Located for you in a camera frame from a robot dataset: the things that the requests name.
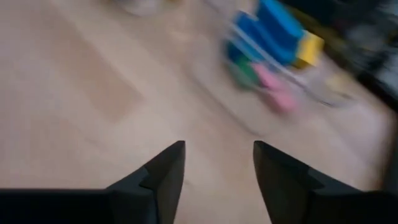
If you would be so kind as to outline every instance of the plastic storage bin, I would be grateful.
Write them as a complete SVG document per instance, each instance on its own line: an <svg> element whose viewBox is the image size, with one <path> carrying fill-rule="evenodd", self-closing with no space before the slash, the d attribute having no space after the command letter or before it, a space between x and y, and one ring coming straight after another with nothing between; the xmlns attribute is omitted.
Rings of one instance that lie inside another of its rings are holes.
<svg viewBox="0 0 398 224"><path fill-rule="evenodd" d="M336 94L325 85L325 78L339 72L331 60L324 57L318 67L301 74L293 73L277 63L233 23L239 10L255 12L256 3L256 0L197 1L190 73L199 85L248 131L259 136L269 134L284 125L304 122L305 118L318 110L315 102L328 106L345 105L348 97ZM293 113L282 115L269 106L267 99L274 94L272 90L253 84L251 91L245 91L234 84L232 74L242 71L226 56L226 41L237 36L261 55L251 57L246 54L247 57L253 62L262 63L290 88L298 104Z"/></svg>

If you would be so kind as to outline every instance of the black object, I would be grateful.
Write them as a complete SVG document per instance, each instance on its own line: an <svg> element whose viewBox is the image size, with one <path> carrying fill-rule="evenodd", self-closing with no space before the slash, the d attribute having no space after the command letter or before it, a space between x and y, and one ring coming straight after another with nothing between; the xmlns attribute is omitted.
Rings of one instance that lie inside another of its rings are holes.
<svg viewBox="0 0 398 224"><path fill-rule="evenodd" d="M320 25L331 27L344 34L385 0L281 0L317 20Z"/></svg>
<svg viewBox="0 0 398 224"><path fill-rule="evenodd" d="M178 141L103 190L0 190L0 223L172 224L183 184Z"/></svg>
<svg viewBox="0 0 398 224"><path fill-rule="evenodd" d="M254 167L273 224L396 223L398 198L362 192L262 142Z"/></svg>

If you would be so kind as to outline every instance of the black plastic part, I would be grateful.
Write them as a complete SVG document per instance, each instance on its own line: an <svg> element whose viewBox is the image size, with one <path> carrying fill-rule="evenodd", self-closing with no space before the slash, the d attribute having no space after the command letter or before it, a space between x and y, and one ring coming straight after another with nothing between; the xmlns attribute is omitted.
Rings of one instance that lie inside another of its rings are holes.
<svg viewBox="0 0 398 224"><path fill-rule="evenodd" d="M361 192L262 141L254 143L253 154L273 224L396 223L394 194Z"/></svg>
<svg viewBox="0 0 398 224"><path fill-rule="evenodd" d="M1 189L0 223L171 224L184 165L178 141L107 189Z"/></svg>

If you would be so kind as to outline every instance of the yellow box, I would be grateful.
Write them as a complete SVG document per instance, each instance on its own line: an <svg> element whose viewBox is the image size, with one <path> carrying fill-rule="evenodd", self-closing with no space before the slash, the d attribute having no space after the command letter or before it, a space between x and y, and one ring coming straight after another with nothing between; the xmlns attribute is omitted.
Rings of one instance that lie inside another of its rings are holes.
<svg viewBox="0 0 398 224"><path fill-rule="evenodd" d="M305 68L308 65L317 66L319 56L323 48L323 39L315 34L305 31L304 37L298 44L295 68Z"/></svg>

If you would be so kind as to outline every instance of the green object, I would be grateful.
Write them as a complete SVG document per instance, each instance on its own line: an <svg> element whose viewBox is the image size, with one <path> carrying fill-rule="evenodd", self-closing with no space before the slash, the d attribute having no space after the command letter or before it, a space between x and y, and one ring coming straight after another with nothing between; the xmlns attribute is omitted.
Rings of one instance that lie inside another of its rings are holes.
<svg viewBox="0 0 398 224"><path fill-rule="evenodd" d="M231 68L235 82L242 88L252 88L253 85L260 84L260 80L250 63L251 61L246 56L241 56L237 59L235 66Z"/></svg>

